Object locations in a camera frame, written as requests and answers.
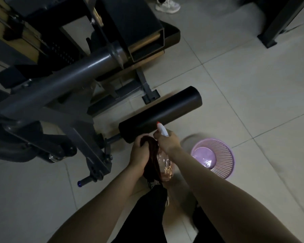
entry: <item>person's left hand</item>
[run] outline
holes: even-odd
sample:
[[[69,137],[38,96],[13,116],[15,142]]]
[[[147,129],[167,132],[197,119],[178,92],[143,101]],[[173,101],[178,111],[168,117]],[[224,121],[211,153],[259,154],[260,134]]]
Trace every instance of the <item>person's left hand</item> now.
[[[148,142],[145,142],[142,147],[140,145],[141,138],[145,135],[148,134],[142,134],[136,137],[131,151],[130,162],[128,164],[128,167],[134,168],[139,176],[143,175],[145,165],[150,157]]]

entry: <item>hand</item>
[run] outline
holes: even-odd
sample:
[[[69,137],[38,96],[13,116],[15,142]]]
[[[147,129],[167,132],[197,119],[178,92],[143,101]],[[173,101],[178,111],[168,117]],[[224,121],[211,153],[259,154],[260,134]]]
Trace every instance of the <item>hand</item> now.
[[[153,137],[158,141],[159,147],[167,154],[171,155],[171,151],[175,150],[177,148],[181,149],[180,140],[178,136],[171,130],[168,130],[169,136],[163,136],[161,133],[157,130],[154,132]]]
[[[141,138],[145,135],[148,134],[136,137],[131,151],[130,162],[128,164],[128,167],[134,168],[134,170],[138,172],[139,176],[143,175],[145,165],[150,157],[149,143],[145,142],[142,147],[140,145]]]

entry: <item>dark brown cloth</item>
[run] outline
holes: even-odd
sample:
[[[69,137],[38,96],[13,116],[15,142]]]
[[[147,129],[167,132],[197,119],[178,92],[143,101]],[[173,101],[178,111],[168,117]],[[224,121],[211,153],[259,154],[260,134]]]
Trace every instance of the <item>dark brown cloth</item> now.
[[[143,136],[140,145],[143,146],[145,142],[149,143],[150,158],[144,168],[143,176],[148,182],[157,180],[162,183],[160,166],[157,158],[159,151],[158,141],[151,136]]]

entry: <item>forearm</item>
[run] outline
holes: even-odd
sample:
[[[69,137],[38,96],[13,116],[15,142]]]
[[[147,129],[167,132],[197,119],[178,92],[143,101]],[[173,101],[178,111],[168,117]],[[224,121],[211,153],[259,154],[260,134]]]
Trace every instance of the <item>forearm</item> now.
[[[260,202],[181,148],[169,153],[225,242],[299,242]]]
[[[80,208],[49,243],[105,243],[142,174],[127,167],[100,194]]]

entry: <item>purple plastic basket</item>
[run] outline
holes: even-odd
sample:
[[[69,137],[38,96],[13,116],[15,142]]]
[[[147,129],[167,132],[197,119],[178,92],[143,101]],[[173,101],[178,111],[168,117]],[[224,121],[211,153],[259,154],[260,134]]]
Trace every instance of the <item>purple plastic basket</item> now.
[[[233,171],[233,152],[225,143],[218,139],[208,138],[199,141],[193,147],[190,155],[224,179],[227,179]]]

